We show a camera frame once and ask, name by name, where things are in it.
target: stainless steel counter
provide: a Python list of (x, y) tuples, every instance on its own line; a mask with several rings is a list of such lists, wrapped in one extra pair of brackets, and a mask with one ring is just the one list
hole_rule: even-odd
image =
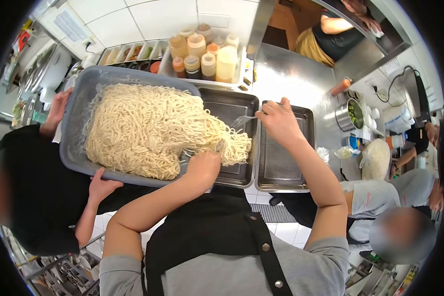
[[(293, 106), (307, 108), (314, 113), (315, 147), (337, 150), (341, 145), (341, 130), (335, 118), (337, 97), (329, 90), (334, 86), (331, 68), (297, 53), (262, 43), (255, 58), (257, 80), (252, 92), (264, 100), (280, 101), (289, 98)], [(332, 152), (329, 165), (340, 179), (340, 160)], [(287, 190), (267, 190), (289, 192)]]

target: power cord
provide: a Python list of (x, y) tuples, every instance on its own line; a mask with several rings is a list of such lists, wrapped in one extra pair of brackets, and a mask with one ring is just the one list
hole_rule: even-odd
[(90, 53), (90, 54), (95, 54), (95, 52), (90, 52), (90, 51), (87, 50), (89, 48), (90, 44), (91, 44), (90, 42), (87, 42), (87, 44), (86, 44), (86, 52)]
[(413, 70), (415, 73), (418, 73), (418, 76), (421, 77), (420, 72), (419, 72), (418, 70), (416, 70), (415, 68), (413, 68), (413, 67), (411, 67), (411, 66), (409, 66), (409, 65), (406, 66), (406, 67), (404, 67), (403, 72), (402, 72), (401, 74), (396, 75), (396, 76), (393, 78), (393, 80), (391, 81), (391, 83), (390, 83), (390, 87), (388, 88), (388, 98), (387, 98), (385, 101), (382, 100), (382, 98), (380, 98), (380, 97), (378, 96), (378, 92), (377, 92), (377, 91), (378, 91), (378, 87), (377, 87), (377, 86), (373, 86), (373, 90), (375, 91), (375, 95), (376, 95), (376, 97), (377, 97), (380, 101), (382, 101), (383, 103), (388, 103), (388, 104), (389, 104), (390, 106), (392, 106), (392, 107), (399, 107), (399, 106), (403, 105), (403, 104), (406, 102), (406, 99), (404, 99), (403, 102), (401, 102), (401, 104), (396, 105), (396, 106), (392, 105), (392, 104), (390, 103), (390, 90), (391, 90), (391, 87), (393, 86), (393, 83), (395, 82), (395, 80), (396, 80), (398, 77), (403, 76), (407, 68), (410, 68), (410, 69)]

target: fork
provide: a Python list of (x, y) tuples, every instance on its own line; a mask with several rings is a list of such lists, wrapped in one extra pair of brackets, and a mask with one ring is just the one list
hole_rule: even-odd
[(246, 124), (247, 122), (249, 122), (252, 119), (255, 119), (256, 116), (247, 116), (247, 115), (242, 115), (239, 116), (231, 125), (232, 128), (237, 129), (239, 127), (242, 127), (244, 124)]

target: noodle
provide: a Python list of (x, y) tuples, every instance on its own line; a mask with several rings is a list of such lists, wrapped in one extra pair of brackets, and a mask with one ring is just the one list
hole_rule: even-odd
[(200, 97), (161, 86), (117, 84), (93, 100), (86, 154), (124, 173), (172, 180), (186, 151), (221, 153), (222, 165), (247, 163), (251, 138), (204, 110)]

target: stainless steel tray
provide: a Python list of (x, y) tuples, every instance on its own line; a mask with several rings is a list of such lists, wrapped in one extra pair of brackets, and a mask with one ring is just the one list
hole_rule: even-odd
[[(224, 121), (225, 124), (232, 124), (241, 115), (254, 116), (259, 109), (259, 100), (256, 96), (226, 90), (216, 90), (209, 88), (199, 88), (204, 107), (211, 110), (211, 114)], [(254, 175), (254, 163), (258, 151), (256, 143), (258, 120), (251, 120), (243, 126), (243, 131), (252, 138), (252, 149), (247, 159), (248, 164), (235, 164), (228, 167), (221, 167), (221, 171), (215, 183), (231, 187), (247, 188), (250, 186)]]
[[(309, 109), (292, 106), (299, 128), (315, 148), (314, 115)], [(304, 177), (288, 151), (260, 129), (260, 157), (256, 169), (255, 187), (264, 192), (299, 192), (307, 190)]]

